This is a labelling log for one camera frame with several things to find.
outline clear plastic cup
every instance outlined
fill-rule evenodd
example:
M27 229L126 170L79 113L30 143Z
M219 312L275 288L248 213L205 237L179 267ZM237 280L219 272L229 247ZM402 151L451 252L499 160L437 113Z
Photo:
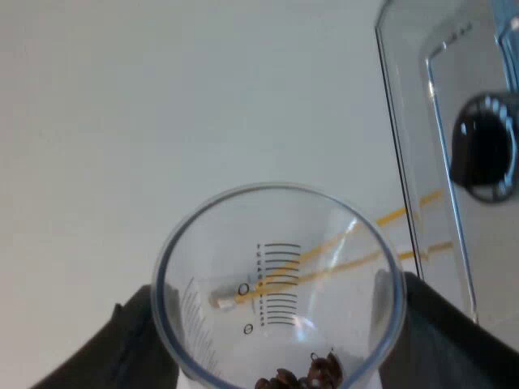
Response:
M352 207L285 183L210 199L166 242L153 280L157 330L204 387L306 377L330 353L362 387L405 317L405 286L380 231Z

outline black knob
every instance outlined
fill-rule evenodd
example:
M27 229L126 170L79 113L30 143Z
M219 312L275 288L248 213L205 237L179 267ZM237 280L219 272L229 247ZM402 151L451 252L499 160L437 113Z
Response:
M453 130L449 176L476 199L507 199L517 181L519 94L485 93L470 99Z

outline measurement markings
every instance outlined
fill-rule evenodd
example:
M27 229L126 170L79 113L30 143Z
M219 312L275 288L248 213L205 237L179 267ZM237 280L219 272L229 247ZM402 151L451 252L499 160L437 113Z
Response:
M268 306L268 308L286 308L287 310L297 310L295 306Z
M289 278L295 278L296 280L299 280L298 276L292 276L290 274L268 274L267 278L274 278L274 277L289 277Z
M293 243L268 243L265 245L265 247L277 247L277 246L287 246L287 247L295 247L297 249L300 249L300 245L295 245Z
M267 282L267 285L271 284L282 284L282 285L299 285L295 282L288 282L288 281L269 281Z
M266 259L266 263L275 263L275 262L283 262L283 263L296 263L299 265L299 261L296 261L295 259Z
M291 270L291 271L299 271L299 269L294 269L293 267L282 267L282 266L267 267L265 270Z
M265 255L295 255L299 256L299 253L294 253L293 251L265 251Z
M267 322L267 324L286 324L288 326L295 326L294 323L288 323L288 322Z
M267 296L291 296L291 297L298 297L296 294L292 293L267 293Z
M284 298L269 298L267 301L293 302L294 304L297 304L297 301L288 300L288 299L284 299Z

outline coffee bean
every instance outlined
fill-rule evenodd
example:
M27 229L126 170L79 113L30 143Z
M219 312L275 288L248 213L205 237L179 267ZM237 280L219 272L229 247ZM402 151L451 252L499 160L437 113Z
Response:
M298 384L298 379L291 371L287 369L278 369L276 378L279 379L282 383L285 383L289 386Z
M270 378L268 389L290 389L290 387L277 378Z
M254 389L267 389L268 388L268 380L266 378L260 378L256 385L254 386Z
M342 384L343 379L341 364L337 360L337 357L332 353L329 353L326 359L328 359L329 362L328 368L330 375L332 376L333 386L339 387Z

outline roasted coffee bean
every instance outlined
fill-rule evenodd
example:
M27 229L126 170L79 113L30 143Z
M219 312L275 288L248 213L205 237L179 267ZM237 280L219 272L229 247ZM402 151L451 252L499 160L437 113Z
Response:
M332 353L329 353L326 359L328 359L329 362L328 370L332 376L333 386L339 387L342 384L343 379L341 364L337 360L337 357Z
M270 378L268 389L290 389L290 387L277 378Z
M269 382L266 378L260 378L256 385L254 386L254 389L267 389L269 385Z
M298 379L287 369L278 369L276 378L290 387L298 384Z
M301 389L310 389L310 379L308 379L307 377L301 377L298 380L298 383Z
M329 361L325 358L316 358L314 361L312 361L310 369L308 370L307 377L312 378L319 378L323 375L326 375L329 370Z

